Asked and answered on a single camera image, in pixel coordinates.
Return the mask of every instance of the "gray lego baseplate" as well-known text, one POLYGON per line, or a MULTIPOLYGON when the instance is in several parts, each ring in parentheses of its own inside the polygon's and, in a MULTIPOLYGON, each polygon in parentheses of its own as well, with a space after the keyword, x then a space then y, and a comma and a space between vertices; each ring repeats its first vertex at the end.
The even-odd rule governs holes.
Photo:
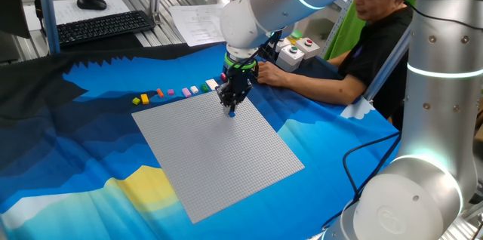
POLYGON ((304 169, 249 99, 233 118, 216 92, 133 117, 193 223, 304 169))

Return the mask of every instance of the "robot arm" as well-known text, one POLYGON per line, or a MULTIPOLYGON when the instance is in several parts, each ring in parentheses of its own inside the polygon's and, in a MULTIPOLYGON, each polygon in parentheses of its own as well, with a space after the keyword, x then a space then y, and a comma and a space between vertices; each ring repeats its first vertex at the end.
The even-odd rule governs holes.
MULTIPOLYGON (((218 94, 228 112, 251 88, 239 76, 246 72, 230 67, 251 66, 248 54, 272 32, 333 1, 235 0, 223 9, 230 76, 218 94)), ((426 16, 415 14, 411 24, 398 157, 369 181, 324 240, 436 240, 475 191, 472 135, 483 75, 483 0, 417 0, 416 8, 426 16)))
POLYGON ((290 34, 294 23, 333 1, 335 0, 235 0, 225 6, 221 13, 221 30, 228 42, 223 71, 227 81, 217 92, 226 114, 234 112, 251 89, 248 81, 250 71, 230 70, 230 66, 251 66, 255 63, 251 55, 262 43, 267 43, 274 32, 282 31, 282 37, 290 34))
POLYGON ((335 0, 235 0, 221 14, 221 30, 234 48, 257 48, 272 32, 308 17, 335 0))

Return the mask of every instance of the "computer mouse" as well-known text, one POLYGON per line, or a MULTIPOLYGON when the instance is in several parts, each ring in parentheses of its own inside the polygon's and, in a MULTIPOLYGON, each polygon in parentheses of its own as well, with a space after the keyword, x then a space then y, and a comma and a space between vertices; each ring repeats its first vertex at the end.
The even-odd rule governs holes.
POLYGON ((84 10, 106 10, 107 3, 104 0, 77 0, 77 7, 84 10))

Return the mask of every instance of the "yellow lego brick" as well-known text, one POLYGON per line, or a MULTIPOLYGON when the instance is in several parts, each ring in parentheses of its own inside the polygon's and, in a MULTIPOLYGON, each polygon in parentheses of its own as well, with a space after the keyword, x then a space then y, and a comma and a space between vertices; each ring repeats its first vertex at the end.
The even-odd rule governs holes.
POLYGON ((149 98, 148 95, 142 94, 141 95, 141 100, 143 101, 143 104, 149 104, 149 98))
POLYGON ((138 99, 137 97, 135 97, 135 98, 133 99, 133 103, 134 103, 134 104, 136 104, 136 105, 139 105, 139 103, 141 103, 141 100, 140 100, 140 99, 138 99))

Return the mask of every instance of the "black keyboard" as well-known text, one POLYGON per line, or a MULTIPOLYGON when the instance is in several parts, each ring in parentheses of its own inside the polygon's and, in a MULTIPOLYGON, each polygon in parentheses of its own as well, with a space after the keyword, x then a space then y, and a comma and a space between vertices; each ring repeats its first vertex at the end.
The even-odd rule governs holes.
POLYGON ((60 46, 65 47, 126 32, 141 32, 154 27, 155 23, 143 11, 132 11, 58 25, 57 31, 60 46))

